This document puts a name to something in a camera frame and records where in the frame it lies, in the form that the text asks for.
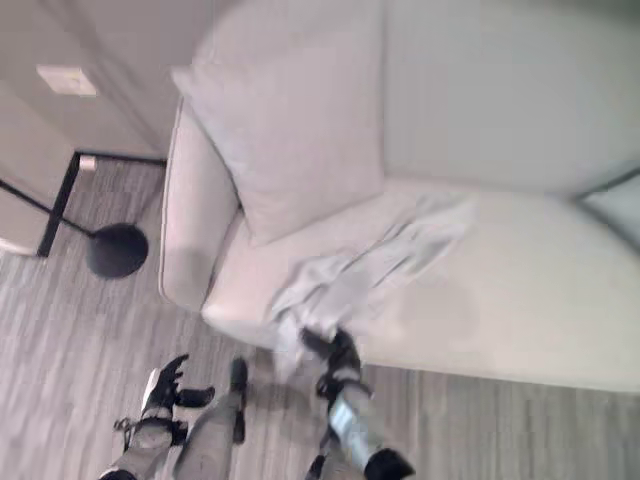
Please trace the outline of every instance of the white sofa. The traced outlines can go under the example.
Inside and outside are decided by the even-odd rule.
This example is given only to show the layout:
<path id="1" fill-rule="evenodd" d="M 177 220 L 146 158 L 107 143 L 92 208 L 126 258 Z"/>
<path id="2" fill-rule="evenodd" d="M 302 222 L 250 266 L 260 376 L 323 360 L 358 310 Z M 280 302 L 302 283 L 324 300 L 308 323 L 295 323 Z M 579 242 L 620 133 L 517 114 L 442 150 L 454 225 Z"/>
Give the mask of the white sofa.
<path id="1" fill-rule="evenodd" d="M 393 15 L 411 22 L 407 12 Z M 394 21 L 389 41 L 402 46 L 406 42 L 394 34 Z M 410 30 L 405 21 L 402 25 Z M 409 95 L 417 99 L 417 110 L 385 116 L 384 194 L 261 247 L 249 244 L 232 180 L 214 145 L 190 108 L 181 105 L 164 198 L 163 295 L 200 312 L 233 338 L 270 348 L 273 330 L 265 311 L 296 262 L 345 246 L 363 249 L 422 193 L 461 192 L 476 201 L 472 230 L 434 270 L 390 302 L 380 327 L 361 339 L 365 361 L 640 391 L 640 258 L 559 196 L 477 186 L 487 183 L 484 177 L 477 185 L 429 177 L 437 152 L 429 150 L 415 125 L 424 119 L 420 99 L 428 94 L 408 93 L 407 86 L 428 90 L 430 85 L 415 81 L 424 65 L 413 60 L 403 63 L 404 69 L 416 69 L 411 81 L 387 82 L 390 110 L 398 102 L 406 105 Z M 403 173 L 416 171 L 418 161 L 422 175 Z M 433 163 L 440 173 L 441 159 Z"/>

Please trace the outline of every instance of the white wall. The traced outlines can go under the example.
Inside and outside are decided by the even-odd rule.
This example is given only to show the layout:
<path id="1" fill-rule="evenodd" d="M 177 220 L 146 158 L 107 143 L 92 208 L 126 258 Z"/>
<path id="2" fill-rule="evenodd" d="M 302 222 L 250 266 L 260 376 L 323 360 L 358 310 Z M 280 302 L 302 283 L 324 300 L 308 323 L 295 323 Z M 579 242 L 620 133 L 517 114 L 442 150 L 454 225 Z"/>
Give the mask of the white wall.
<path id="1" fill-rule="evenodd" d="M 0 82 L 0 178 L 52 206 L 72 154 L 70 142 Z M 48 218 L 0 190 L 0 247 L 35 253 Z"/>
<path id="2" fill-rule="evenodd" d="M 391 170 L 566 194 L 640 158 L 636 11 L 595 0 L 390 5 Z"/>
<path id="3" fill-rule="evenodd" d="M 78 149 L 166 156 L 178 103 L 170 67 L 236 0 L 0 2 L 0 79 Z M 79 65 L 97 98 L 55 95 L 36 64 Z"/>

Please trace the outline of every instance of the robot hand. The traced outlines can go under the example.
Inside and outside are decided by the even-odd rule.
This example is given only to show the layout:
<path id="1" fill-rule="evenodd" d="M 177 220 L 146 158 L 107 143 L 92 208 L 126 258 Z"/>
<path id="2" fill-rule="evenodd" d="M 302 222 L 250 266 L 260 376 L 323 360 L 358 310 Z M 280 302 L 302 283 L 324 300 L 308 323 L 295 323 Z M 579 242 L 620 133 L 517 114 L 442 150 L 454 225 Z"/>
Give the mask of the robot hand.
<path id="1" fill-rule="evenodd" d="M 164 409 L 173 414 L 173 407 L 202 408 L 208 405 L 215 396 L 213 386 L 203 389 L 183 389 L 178 391 L 178 380 L 182 372 L 178 369 L 189 355 L 181 355 L 170 361 L 162 370 L 154 370 L 149 377 L 142 405 L 142 418 L 147 412 Z"/>
<path id="2" fill-rule="evenodd" d="M 325 359 L 328 367 L 316 385 L 318 396 L 329 403 L 328 428 L 306 480 L 322 477 L 325 460 L 334 445 L 367 480 L 401 480 L 415 474 L 385 436 L 384 425 L 371 403 L 372 392 L 362 382 L 362 362 L 351 335 L 338 329 L 333 340 L 328 341 L 305 328 L 301 340 Z"/>
<path id="3" fill-rule="evenodd" d="M 138 422 L 129 418 L 119 420 L 114 429 L 122 431 L 124 452 L 102 474 L 101 480 L 147 480 L 152 478 L 172 446 L 182 445 L 188 433 L 188 424 L 173 419 L 173 407 L 201 408 L 213 400 L 215 389 L 178 390 L 179 371 L 189 358 L 181 355 L 161 370 L 149 376 Z"/>

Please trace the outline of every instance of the wall plate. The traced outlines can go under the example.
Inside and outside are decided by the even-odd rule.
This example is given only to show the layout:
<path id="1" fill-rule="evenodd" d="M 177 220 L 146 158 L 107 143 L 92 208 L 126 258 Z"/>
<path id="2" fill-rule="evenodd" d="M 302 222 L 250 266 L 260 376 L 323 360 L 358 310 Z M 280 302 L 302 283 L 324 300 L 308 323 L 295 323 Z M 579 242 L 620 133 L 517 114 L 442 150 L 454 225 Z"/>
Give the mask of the wall plate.
<path id="1" fill-rule="evenodd" d="M 51 90 L 60 95 L 95 97 L 96 87 L 89 81 L 80 67 L 59 65 L 37 65 L 36 70 Z"/>

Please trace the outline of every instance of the sofa cushion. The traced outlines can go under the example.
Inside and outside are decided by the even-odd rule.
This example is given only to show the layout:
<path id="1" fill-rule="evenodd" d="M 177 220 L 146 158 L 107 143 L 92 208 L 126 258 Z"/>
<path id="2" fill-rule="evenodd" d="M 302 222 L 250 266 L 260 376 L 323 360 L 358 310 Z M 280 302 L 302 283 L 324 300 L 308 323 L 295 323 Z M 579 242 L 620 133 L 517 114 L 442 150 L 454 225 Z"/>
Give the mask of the sofa cushion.
<path id="1" fill-rule="evenodd" d="M 256 245 L 382 191 L 381 2 L 304 6 L 323 13 L 345 3 L 345 16 L 249 63 L 225 63 L 220 53 L 174 71 L 233 176 Z M 263 25 L 297 25 L 298 14 L 308 16 L 296 0 L 268 5 L 249 2 L 233 12 L 244 27 L 237 42 L 269 43 L 269 36 L 247 35 L 255 9 Z"/>
<path id="2" fill-rule="evenodd" d="M 381 365 L 537 383 L 640 390 L 640 259 L 572 204 L 393 179 L 385 193 L 253 248 L 239 216 L 203 316 L 272 347 L 265 311 L 296 263 L 366 248 L 425 193 L 475 197 L 461 244 L 389 304 L 360 339 Z"/>

